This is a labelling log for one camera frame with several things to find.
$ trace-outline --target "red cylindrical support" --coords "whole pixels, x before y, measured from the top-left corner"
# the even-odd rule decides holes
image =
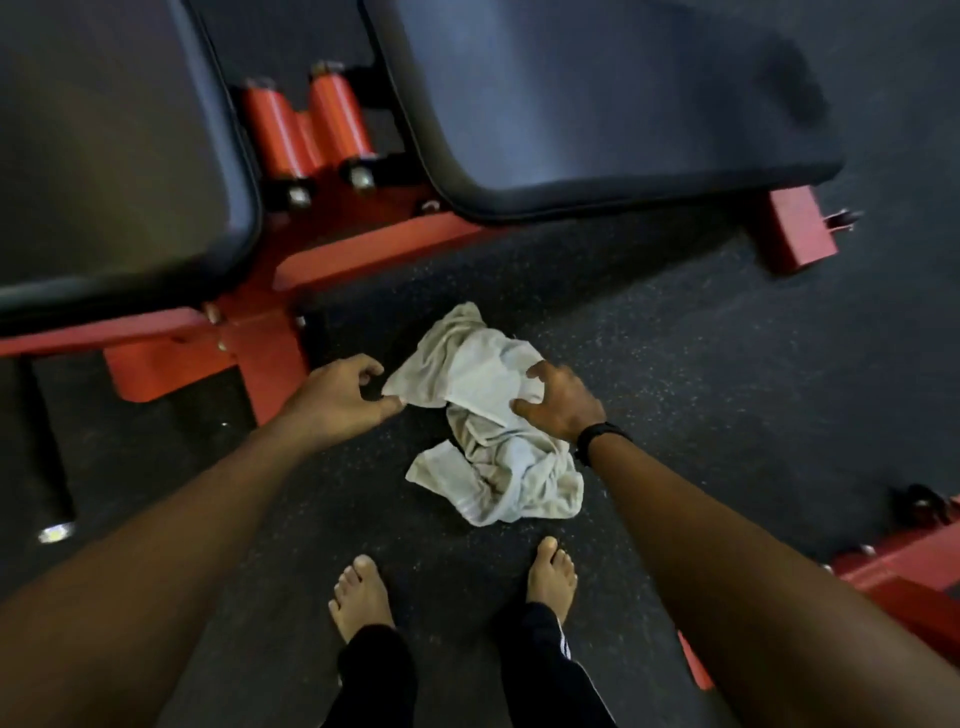
[[[305,180],[323,165],[323,157],[312,140],[304,137],[300,119],[283,94],[272,88],[248,87],[243,105],[269,179]]]
[[[325,158],[339,166],[348,159],[374,157],[367,125],[347,79],[319,73],[310,84],[314,137]]]

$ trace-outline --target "bolt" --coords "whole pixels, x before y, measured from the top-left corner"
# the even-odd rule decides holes
[[[317,61],[310,66],[310,78],[315,79],[318,76],[327,76],[331,73],[343,73],[347,69],[339,61]]]
[[[291,187],[287,190],[287,201],[294,209],[306,209],[313,202],[306,187]]]
[[[276,91],[276,81],[266,76],[247,79],[244,82],[244,86],[250,89],[265,88],[268,91]]]
[[[350,184],[357,192],[370,192],[376,187],[373,181],[373,172],[367,167],[353,167],[350,170]]]
[[[36,534],[36,539],[42,544],[55,544],[70,538],[73,535],[73,529],[73,523],[58,523],[44,528]]]
[[[224,320],[224,315],[217,308],[216,303],[204,303],[204,315],[213,326]]]

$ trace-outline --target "red metal frame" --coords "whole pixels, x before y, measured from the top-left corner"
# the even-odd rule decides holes
[[[314,73],[307,111],[294,111],[269,83],[250,83],[242,94],[267,181],[303,184],[311,205],[268,217],[240,285],[208,303],[206,314],[176,308],[0,339],[0,356],[102,349],[117,393],[138,402],[236,366],[262,424],[307,375],[293,309],[299,295],[490,234],[449,212],[418,216],[419,204],[436,198],[427,186],[361,193],[344,180],[373,149],[347,79],[331,67]],[[836,252],[809,188],[764,195],[750,207],[788,270]]]
[[[960,497],[952,502],[960,506]],[[879,546],[837,557],[830,568],[960,667],[960,602],[944,594],[960,584],[960,519],[895,534]],[[677,634],[697,687],[710,690],[713,680]]]

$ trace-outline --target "leg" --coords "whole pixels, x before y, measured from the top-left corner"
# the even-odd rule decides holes
[[[499,636],[503,690],[514,728],[615,728],[587,672],[570,658],[561,625],[573,602],[573,562],[543,539],[527,581],[527,603]]]
[[[330,614],[347,646],[337,661],[343,687],[324,726],[410,728],[417,673],[394,627],[387,588],[369,556],[357,556],[333,588]]]

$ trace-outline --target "bare foot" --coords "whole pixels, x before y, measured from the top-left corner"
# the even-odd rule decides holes
[[[577,572],[566,551],[557,550],[557,539],[547,536],[537,546],[537,558],[527,577],[527,602],[546,604],[557,615],[560,624],[573,603],[577,589]]]
[[[344,642],[352,640],[353,635],[368,624],[396,627],[390,614],[387,587],[370,556],[353,559],[353,565],[340,574],[333,595],[336,598],[330,599],[327,606]]]

